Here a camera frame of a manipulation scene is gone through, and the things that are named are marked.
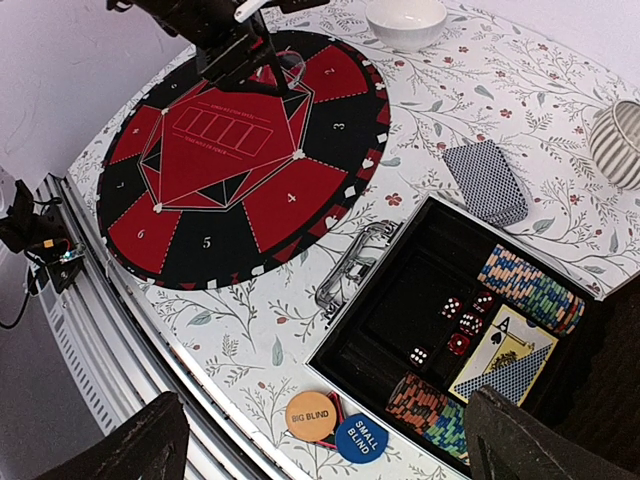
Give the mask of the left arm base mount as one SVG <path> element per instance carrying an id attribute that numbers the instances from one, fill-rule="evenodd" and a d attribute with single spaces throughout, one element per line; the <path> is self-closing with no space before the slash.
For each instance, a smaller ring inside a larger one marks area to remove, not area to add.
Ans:
<path id="1" fill-rule="evenodd" d="M 61 197 L 39 201 L 22 180 L 14 185 L 14 199 L 1 219 L 1 241 L 44 268 L 61 294 L 82 268 L 84 245 L 72 240 L 61 215 Z"/>

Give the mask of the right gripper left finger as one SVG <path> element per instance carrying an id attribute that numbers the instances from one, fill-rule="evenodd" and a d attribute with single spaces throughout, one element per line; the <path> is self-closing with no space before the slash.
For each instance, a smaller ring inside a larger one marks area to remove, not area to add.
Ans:
<path id="1" fill-rule="evenodd" d="M 183 479 L 189 432 L 178 394 L 166 391 L 103 440 L 39 478 Z"/>

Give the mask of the orange big blind button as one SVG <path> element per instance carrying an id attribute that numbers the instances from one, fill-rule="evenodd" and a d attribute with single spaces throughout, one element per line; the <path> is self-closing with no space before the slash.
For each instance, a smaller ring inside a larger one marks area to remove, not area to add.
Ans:
<path id="1" fill-rule="evenodd" d="M 334 431 L 337 411 L 327 396 L 306 391 L 290 400 L 285 410 L 285 420 L 288 430 L 295 438 L 317 442 Z"/>

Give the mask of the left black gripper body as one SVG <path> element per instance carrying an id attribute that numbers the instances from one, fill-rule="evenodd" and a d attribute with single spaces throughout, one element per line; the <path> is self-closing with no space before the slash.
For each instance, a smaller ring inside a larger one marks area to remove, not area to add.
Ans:
<path id="1" fill-rule="evenodd" d="M 198 73 L 224 92 L 282 97 L 293 89 L 278 62 L 278 51 L 261 11 L 283 14 L 323 6 L 323 1 L 205 1 L 206 42 L 197 47 Z"/>

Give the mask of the blue small blind button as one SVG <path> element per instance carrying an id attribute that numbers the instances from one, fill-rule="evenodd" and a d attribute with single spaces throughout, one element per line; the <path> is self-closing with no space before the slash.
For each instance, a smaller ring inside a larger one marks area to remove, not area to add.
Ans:
<path id="1" fill-rule="evenodd" d="M 358 413 L 347 417 L 335 435 L 338 453 L 348 462 L 367 464 L 382 456 L 389 433 L 368 416 Z"/>

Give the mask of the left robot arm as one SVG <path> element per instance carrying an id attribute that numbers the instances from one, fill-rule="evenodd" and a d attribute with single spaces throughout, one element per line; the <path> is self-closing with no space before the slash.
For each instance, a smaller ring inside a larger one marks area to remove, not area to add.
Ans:
<path id="1" fill-rule="evenodd" d="M 261 10 L 283 14 L 323 6 L 323 1 L 133 0 L 108 1 L 109 11 L 137 6 L 170 36 L 196 47 L 198 74 L 228 93 L 283 97 L 304 78 L 306 62 L 291 50 L 274 47 Z"/>

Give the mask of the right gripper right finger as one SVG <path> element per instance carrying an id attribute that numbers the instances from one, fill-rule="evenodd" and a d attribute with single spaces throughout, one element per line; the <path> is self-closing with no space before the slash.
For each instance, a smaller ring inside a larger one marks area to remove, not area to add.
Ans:
<path id="1" fill-rule="evenodd" d="M 564 439 L 490 386 L 464 413 L 473 479 L 637 479 Z"/>

